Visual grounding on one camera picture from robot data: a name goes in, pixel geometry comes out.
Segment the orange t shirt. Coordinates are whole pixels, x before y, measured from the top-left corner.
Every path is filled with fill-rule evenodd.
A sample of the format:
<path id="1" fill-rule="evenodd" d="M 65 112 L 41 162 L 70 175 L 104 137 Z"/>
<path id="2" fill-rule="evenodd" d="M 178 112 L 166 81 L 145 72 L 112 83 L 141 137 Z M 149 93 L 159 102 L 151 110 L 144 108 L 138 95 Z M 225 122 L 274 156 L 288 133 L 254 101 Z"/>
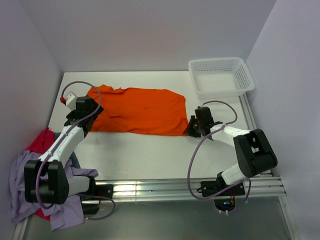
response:
<path id="1" fill-rule="evenodd" d="M 183 136 L 188 126 L 185 97 L 168 89 L 101 85 L 87 95 L 103 108 L 93 132 Z"/>

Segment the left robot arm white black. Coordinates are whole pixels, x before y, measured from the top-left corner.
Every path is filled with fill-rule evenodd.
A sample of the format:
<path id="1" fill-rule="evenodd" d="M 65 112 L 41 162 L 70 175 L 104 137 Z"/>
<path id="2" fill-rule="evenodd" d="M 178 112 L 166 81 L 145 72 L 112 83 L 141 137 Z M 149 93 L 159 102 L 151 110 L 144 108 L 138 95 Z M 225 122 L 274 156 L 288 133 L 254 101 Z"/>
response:
<path id="1" fill-rule="evenodd" d="M 37 160 L 28 160 L 24 166 L 24 196 L 29 203 L 60 205 L 73 195 L 91 200 L 98 193 L 93 176 L 77 173 L 68 177 L 66 169 L 71 154 L 104 109 L 89 96 L 76 97 L 70 104 L 73 108 L 56 141 Z"/>

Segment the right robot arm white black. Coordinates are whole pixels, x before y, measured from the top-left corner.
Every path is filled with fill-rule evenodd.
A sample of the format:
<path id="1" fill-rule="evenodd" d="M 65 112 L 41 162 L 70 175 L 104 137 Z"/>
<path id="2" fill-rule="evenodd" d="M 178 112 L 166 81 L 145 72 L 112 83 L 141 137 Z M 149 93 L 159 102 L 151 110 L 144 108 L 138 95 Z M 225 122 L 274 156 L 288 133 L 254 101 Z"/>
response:
<path id="1" fill-rule="evenodd" d="M 234 184 L 252 178 L 278 165 L 278 159 L 265 133 L 261 129 L 243 130 L 229 126 L 221 121 L 214 121 L 211 110 L 207 106 L 195 109 L 184 134 L 200 138 L 192 154 L 187 183 L 190 184 L 192 165 L 201 144 L 205 140 L 219 141 L 235 149 L 237 163 L 217 175 L 217 191 L 222 195 L 229 194 Z"/>

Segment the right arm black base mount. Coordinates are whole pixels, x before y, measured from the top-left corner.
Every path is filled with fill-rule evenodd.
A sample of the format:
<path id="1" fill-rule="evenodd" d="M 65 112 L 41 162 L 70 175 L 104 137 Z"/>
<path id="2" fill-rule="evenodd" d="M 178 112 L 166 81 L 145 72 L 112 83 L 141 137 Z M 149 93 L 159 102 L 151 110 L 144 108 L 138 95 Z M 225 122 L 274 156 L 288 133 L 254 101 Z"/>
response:
<path id="1" fill-rule="evenodd" d="M 210 180 L 210 181 L 201 181 L 200 187 L 196 190 L 199 194 L 202 194 L 202 197 L 208 197 L 217 192 L 223 190 L 228 187 L 223 180 Z M 243 183 L 239 183 L 225 192 L 218 195 L 217 198 L 214 199 L 215 207 L 221 211 L 228 213 L 229 211 L 233 211 L 236 208 L 236 197 L 245 195 L 245 187 Z"/>

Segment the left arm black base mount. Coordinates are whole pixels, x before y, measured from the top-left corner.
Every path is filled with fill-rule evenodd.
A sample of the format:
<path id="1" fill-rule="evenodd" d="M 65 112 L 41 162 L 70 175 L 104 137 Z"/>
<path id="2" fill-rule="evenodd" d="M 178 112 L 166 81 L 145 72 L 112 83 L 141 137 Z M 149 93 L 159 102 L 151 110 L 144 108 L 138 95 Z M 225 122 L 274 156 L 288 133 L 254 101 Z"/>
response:
<path id="1" fill-rule="evenodd" d="M 84 217 L 95 221 L 110 217 L 116 209 L 113 193 L 114 186 L 112 184 L 98 184 L 93 191 L 79 193 Z M 111 203 L 111 210 L 105 215 L 98 216 L 98 212 L 102 210 L 103 201 Z"/>

